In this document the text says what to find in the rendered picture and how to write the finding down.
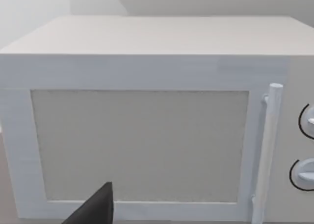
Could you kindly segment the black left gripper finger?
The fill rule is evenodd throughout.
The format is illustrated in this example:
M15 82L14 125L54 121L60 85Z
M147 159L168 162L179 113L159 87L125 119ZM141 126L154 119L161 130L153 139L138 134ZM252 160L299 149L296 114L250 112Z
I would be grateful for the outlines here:
M112 182L106 182L61 224L113 224Z

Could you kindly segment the pale microwave knob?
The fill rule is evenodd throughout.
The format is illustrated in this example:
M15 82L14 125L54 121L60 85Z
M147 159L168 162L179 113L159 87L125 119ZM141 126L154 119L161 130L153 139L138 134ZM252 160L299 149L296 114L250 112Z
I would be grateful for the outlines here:
M314 192L314 158L296 160L289 170L289 181L297 190Z
M306 104L298 117L300 132L307 138L314 140L314 104Z

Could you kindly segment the pale microwave oven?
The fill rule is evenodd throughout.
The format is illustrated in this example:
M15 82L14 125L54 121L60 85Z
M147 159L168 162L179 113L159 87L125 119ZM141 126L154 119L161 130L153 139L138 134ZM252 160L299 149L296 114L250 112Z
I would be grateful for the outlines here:
M0 54L289 57L285 81L279 83L283 92L263 222L314 224L314 192L297 190L288 177L296 160L314 158L314 140L305 137L298 127L303 107L314 104L314 28L288 17L69 16L38 28L4 47ZM257 183L267 94L262 95L262 134L257 138L251 203ZM249 221L228 222L251 223L251 219L252 212Z

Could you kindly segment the pale microwave door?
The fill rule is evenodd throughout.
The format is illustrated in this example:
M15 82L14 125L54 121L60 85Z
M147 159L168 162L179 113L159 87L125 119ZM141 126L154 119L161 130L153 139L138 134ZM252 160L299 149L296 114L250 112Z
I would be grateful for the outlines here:
M106 181L120 221L249 221L262 95L290 58L0 54L21 219L64 219Z

